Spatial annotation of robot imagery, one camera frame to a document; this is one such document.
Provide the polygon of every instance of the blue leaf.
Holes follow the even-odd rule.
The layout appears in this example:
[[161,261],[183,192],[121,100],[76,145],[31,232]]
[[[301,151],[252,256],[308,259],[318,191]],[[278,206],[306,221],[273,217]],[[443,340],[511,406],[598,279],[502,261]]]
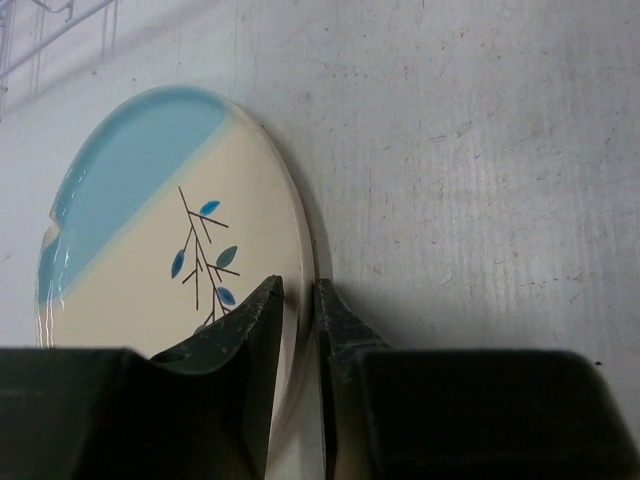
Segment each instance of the blue leaf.
[[236,299],[233,294],[224,287],[218,287],[218,295],[220,295],[220,301],[225,305],[235,305]]
[[219,268],[226,268],[229,266],[233,259],[236,257],[236,252],[238,251],[238,247],[234,245],[233,247],[227,248],[224,252],[222,252],[218,259],[216,260],[216,266]]
[[176,278],[176,275],[180,273],[180,270],[182,270],[183,264],[184,250],[178,250],[178,253],[176,253],[176,258],[173,259],[173,263],[171,264],[171,278]]
[[214,212],[216,208],[218,208],[220,202],[217,200],[211,200],[210,202],[205,203],[200,209],[200,215],[210,215]]

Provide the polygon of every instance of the wire rack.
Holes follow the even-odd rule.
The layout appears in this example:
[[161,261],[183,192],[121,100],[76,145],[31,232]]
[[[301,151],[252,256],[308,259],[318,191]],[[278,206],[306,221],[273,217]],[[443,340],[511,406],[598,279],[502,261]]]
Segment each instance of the wire rack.
[[[43,38],[27,52],[12,59],[10,58],[11,21],[18,2],[31,2],[37,8],[45,10],[48,14],[64,15],[65,23],[57,30],[51,32],[47,37]],[[49,0],[46,3],[43,0],[0,0],[0,95],[2,91],[6,91],[6,78],[12,71],[73,27],[113,2],[114,0],[100,0],[98,3],[86,6],[89,2],[80,0],[78,3],[84,4],[84,9],[81,9],[76,8],[76,0],[60,0],[57,4],[53,0]]]

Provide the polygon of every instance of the white table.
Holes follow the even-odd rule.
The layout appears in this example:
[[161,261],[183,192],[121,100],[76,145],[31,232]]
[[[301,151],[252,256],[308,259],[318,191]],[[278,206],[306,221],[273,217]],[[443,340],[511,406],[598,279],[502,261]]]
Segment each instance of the white table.
[[[20,15],[15,52],[49,28]],[[320,273],[389,342],[578,351],[640,440],[638,45],[634,0],[118,0],[9,77],[0,342],[34,343],[41,236],[82,141],[190,83],[264,124]],[[321,478],[309,371],[296,455]]]

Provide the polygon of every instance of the ceramic plate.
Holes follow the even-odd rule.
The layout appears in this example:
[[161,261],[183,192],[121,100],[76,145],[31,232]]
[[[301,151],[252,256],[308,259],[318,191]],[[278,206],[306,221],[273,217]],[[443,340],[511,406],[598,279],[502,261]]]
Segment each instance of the ceramic plate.
[[279,410],[308,324],[312,250],[280,155],[240,108],[189,87],[134,97],[85,142],[51,219],[38,272],[41,346],[151,356],[281,275]]

